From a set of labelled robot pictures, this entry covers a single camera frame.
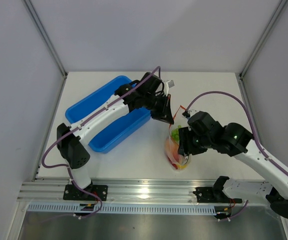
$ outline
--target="white tabletop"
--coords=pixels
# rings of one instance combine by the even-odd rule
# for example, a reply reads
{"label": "white tabletop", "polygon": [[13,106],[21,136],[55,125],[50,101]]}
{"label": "white tabletop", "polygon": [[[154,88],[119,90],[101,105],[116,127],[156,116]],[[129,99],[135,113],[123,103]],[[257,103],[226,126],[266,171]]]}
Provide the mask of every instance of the white tabletop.
{"label": "white tabletop", "polygon": [[[49,147],[56,140],[56,128],[65,118],[67,108],[88,96],[113,78],[125,75],[131,80],[141,79],[144,72],[70,72],[57,109],[53,127],[47,143]],[[162,72],[163,80],[174,80],[171,108],[174,114],[180,105],[187,107],[195,96],[206,91],[224,91],[241,99],[234,73],[220,72]],[[202,97],[191,109],[208,112],[222,125],[239,123],[246,128],[249,124],[241,106],[233,99],[212,94]],[[209,149],[206,153],[192,157],[189,166],[177,171],[172,168],[164,153],[168,124],[149,120],[136,132],[107,154],[93,152],[88,171],[91,178],[102,179],[163,179],[163,180],[215,180],[229,176],[239,180],[262,180],[254,170],[244,163]],[[64,163],[57,148],[47,156],[46,163]],[[65,167],[46,169],[41,166],[39,178],[68,177]]]}

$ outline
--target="black mounting plate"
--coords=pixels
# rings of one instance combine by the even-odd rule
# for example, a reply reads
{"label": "black mounting plate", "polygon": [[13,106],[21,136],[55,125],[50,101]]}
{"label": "black mounting plate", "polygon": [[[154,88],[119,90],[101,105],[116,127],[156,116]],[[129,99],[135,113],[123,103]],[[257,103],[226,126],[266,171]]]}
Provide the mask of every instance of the black mounting plate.
{"label": "black mounting plate", "polygon": [[[229,204],[230,198],[226,196],[221,196],[221,201],[216,199],[216,197],[213,194],[213,187],[211,186],[199,186],[196,188],[196,191],[193,192],[197,197],[198,203],[222,203],[222,204]],[[235,203],[241,204],[242,199],[240,198],[234,198]]]}
{"label": "black mounting plate", "polygon": [[[91,189],[85,189],[86,191],[90,191],[92,194],[97,194],[97,196],[105,202],[108,194],[108,186],[107,185],[92,185]],[[65,187],[64,191],[64,200],[73,200],[73,201],[96,201],[96,198],[90,196],[82,191],[79,191],[74,185],[68,184]]]}

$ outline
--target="plastic bag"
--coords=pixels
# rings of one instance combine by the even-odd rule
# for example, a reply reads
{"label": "plastic bag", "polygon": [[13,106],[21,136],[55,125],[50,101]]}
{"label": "plastic bag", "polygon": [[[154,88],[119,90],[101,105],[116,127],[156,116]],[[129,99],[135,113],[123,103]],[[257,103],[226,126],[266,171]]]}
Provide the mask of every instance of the plastic bag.
{"label": "plastic bag", "polygon": [[174,116],[174,125],[169,125],[168,137],[165,141],[165,153],[176,170],[182,170],[190,163],[189,156],[182,156],[177,153],[179,148],[178,129],[188,127],[187,118],[182,115],[185,110],[183,106],[178,108]]}

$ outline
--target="gray floor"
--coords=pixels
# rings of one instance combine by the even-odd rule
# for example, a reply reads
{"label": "gray floor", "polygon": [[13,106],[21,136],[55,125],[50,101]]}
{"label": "gray floor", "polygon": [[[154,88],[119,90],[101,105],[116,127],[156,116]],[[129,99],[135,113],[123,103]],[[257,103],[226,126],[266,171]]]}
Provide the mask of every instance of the gray floor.
{"label": "gray floor", "polygon": [[58,213],[30,212],[20,240],[285,240],[280,218],[248,207],[231,222],[212,216],[97,214],[77,220]]}

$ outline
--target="blue plastic tray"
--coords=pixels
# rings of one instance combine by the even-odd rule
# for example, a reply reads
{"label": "blue plastic tray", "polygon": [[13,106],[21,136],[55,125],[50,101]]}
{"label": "blue plastic tray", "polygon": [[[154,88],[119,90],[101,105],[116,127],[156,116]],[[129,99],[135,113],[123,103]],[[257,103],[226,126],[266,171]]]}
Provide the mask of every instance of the blue plastic tray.
{"label": "blue plastic tray", "polygon": [[[65,113],[67,120],[72,124],[83,119],[105,103],[119,86],[130,82],[131,80],[126,76],[118,76],[111,80],[97,91],[68,108]],[[95,152],[106,154],[143,124],[148,122],[149,119],[149,110],[145,108],[135,109],[98,133],[90,141],[89,146]]]}

